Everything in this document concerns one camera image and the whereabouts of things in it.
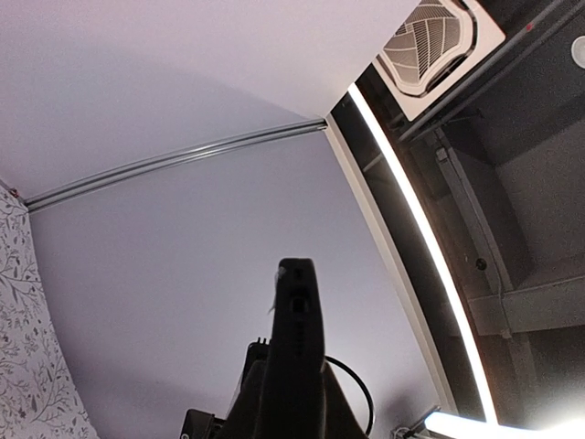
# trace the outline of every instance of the metal rail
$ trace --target metal rail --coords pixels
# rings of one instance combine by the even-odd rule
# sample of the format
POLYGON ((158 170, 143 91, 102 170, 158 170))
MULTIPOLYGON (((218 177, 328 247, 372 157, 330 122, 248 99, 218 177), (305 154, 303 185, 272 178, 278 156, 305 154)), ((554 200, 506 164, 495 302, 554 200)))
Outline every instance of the metal rail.
POLYGON ((120 183, 129 178, 141 176, 148 172, 191 163, 215 155, 225 154, 246 146, 263 144, 301 134, 314 133, 316 131, 324 130, 326 127, 327 123, 325 120, 318 119, 305 123, 296 123, 272 128, 270 130, 238 135, 203 145, 191 146, 172 153, 158 155, 129 165, 116 167, 112 170, 96 174, 95 176, 69 183, 44 194, 27 199, 26 205, 29 212, 37 212, 65 200, 120 183))

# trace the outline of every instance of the metal beam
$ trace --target metal beam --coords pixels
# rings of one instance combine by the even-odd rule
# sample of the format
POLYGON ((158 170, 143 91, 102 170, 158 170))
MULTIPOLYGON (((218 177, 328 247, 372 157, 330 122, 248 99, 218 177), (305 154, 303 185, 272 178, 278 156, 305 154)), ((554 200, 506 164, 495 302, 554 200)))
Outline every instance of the metal beam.
MULTIPOLYGON (((513 333, 585 325, 585 274, 555 283, 504 294, 503 304, 513 333)), ((494 320, 497 295, 468 301, 481 336, 499 334, 494 320)))
POLYGON ((215 155, 225 154, 246 146, 263 144, 301 134, 314 133, 316 131, 324 130, 326 127, 327 123, 325 120, 318 119, 305 123, 285 125, 270 130, 230 137, 228 139, 218 140, 203 145, 191 146, 172 153, 158 155, 129 165, 116 167, 112 170, 96 174, 95 176, 83 178, 44 194, 32 197, 26 200, 26 205, 29 212, 33 213, 67 199, 75 198, 120 183, 129 178, 141 176, 148 172, 191 163, 215 155))

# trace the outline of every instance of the black object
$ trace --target black object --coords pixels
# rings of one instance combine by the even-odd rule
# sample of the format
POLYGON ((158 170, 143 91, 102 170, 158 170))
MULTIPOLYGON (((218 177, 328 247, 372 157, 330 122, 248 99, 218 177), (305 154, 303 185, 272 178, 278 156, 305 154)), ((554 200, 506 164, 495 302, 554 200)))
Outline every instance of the black object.
POLYGON ((347 373, 347 375, 353 378, 356 381, 359 388, 362 390, 362 392, 364 392, 368 410, 366 436, 369 436, 369 434, 372 433, 372 428, 374 427, 374 400, 372 399, 372 395, 369 392, 367 385, 365 384, 365 382, 362 381, 361 378, 359 378, 359 375, 357 375, 344 362, 339 361, 338 359, 334 359, 333 357, 329 357, 328 355, 325 355, 325 359, 329 361, 331 364, 335 364, 339 369, 343 370, 345 373, 347 373))
POLYGON ((485 261, 485 259, 477 258, 477 261, 475 261, 475 268, 477 268, 480 272, 485 271, 485 269, 487 268, 487 262, 485 261))
MULTIPOLYGON (((363 381, 373 423, 373 402, 363 381)), ((190 410, 182 439, 365 439, 324 355, 324 331, 313 262, 279 264, 270 345, 248 349, 242 384, 225 422, 190 410)))

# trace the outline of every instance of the metal pipe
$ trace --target metal pipe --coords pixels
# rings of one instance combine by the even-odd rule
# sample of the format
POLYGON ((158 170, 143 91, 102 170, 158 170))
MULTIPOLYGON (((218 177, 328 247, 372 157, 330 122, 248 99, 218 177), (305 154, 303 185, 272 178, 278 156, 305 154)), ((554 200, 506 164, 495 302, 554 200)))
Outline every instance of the metal pipe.
POLYGON ((382 153, 379 153, 378 155, 376 155, 374 158, 372 158, 372 160, 369 161, 369 163, 367 165, 365 165, 362 168, 362 172, 365 174, 372 167, 374 167, 380 160, 382 160, 382 158, 384 158, 384 155, 382 153))
POLYGON ((397 114, 396 116, 394 116, 394 118, 389 122, 388 125, 390 125, 390 127, 394 127, 394 125, 396 125, 402 119, 404 119, 404 113, 403 112, 400 112, 399 114, 397 114))
POLYGON ((530 22, 522 27, 513 37, 511 37, 499 50, 495 52, 490 58, 488 58, 479 68, 477 68, 466 80, 456 86, 450 93, 443 96, 437 104, 430 108, 428 112, 423 114, 418 121, 416 121, 410 128, 405 131, 400 137, 399 141, 407 140, 413 133, 421 128, 427 121, 429 121, 435 114, 442 110, 449 102, 455 99, 459 94, 465 90, 470 84, 477 80, 483 75, 488 69, 499 61, 504 55, 512 50, 524 37, 532 31, 535 26, 538 26, 545 18, 547 18, 552 12, 562 5, 567 0, 553 0, 548 4, 542 11, 540 11, 530 22))
POLYGON ((191 163, 203 158, 235 151, 245 146, 313 133, 324 130, 326 127, 327 123, 325 120, 318 119, 310 122, 285 125, 270 130, 230 137, 228 139, 208 144, 192 146, 172 153, 133 162, 129 165, 116 167, 109 171, 96 174, 95 176, 83 178, 44 194, 32 197, 26 200, 26 205, 30 213, 37 212, 40 209, 53 206, 67 199, 75 198, 158 169, 191 163))
POLYGON ((457 115, 461 110, 467 107, 471 102, 476 100, 479 96, 484 94, 489 88, 491 88, 494 84, 496 84, 499 80, 501 80, 505 75, 510 73, 520 61, 525 59, 528 55, 534 52, 537 48, 542 46, 549 38, 551 38, 554 34, 556 34, 562 27, 564 27, 583 7, 585 6, 585 0, 581 0, 575 6, 573 6, 564 16, 562 16, 558 21, 552 24, 552 26, 542 34, 538 39, 536 39, 530 46, 526 48, 520 55, 510 61, 503 69, 499 70, 488 82, 482 85, 479 89, 474 91, 470 94, 463 102, 453 108, 450 112, 445 114, 439 121, 431 125, 430 127, 426 128, 421 133, 417 134, 412 140, 420 139, 423 135, 436 130, 438 127, 443 125, 446 122, 449 122, 451 118, 457 115))

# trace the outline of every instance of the ceiling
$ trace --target ceiling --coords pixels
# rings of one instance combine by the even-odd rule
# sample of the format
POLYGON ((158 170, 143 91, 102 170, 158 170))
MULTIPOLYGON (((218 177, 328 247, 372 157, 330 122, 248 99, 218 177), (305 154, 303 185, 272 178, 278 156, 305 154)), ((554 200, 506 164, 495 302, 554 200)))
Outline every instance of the ceiling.
POLYGON ((470 104, 482 115, 467 122, 475 143, 497 170, 536 265, 585 253, 585 70, 570 54, 583 29, 576 14, 470 104))
MULTIPOLYGON (((176 437, 224 416, 248 344, 270 337, 283 257, 314 260, 327 355, 369 387, 373 439, 439 398, 323 133, 146 174, 35 212, 59 343, 102 439, 176 437)), ((361 390, 335 370, 362 426, 361 390)))
POLYGON ((29 198, 325 116, 416 0, 0 5, 0 178, 29 198))

